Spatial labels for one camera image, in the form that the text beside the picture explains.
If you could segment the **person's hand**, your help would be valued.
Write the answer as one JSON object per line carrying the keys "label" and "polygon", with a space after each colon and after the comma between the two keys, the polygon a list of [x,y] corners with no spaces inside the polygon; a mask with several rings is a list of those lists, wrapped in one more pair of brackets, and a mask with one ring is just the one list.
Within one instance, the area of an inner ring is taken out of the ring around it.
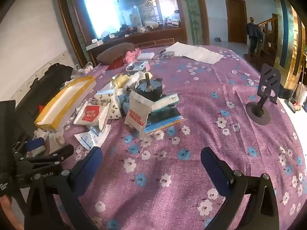
{"label": "person's hand", "polygon": [[19,222],[19,220],[14,215],[14,212],[12,210],[12,202],[8,196],[4,195],[1,197],[1,206],[3,208],[3,211],[6,217],[8,218],[10,223],[13,225],[13,227],[18,230],[24,230],[23,225]]}

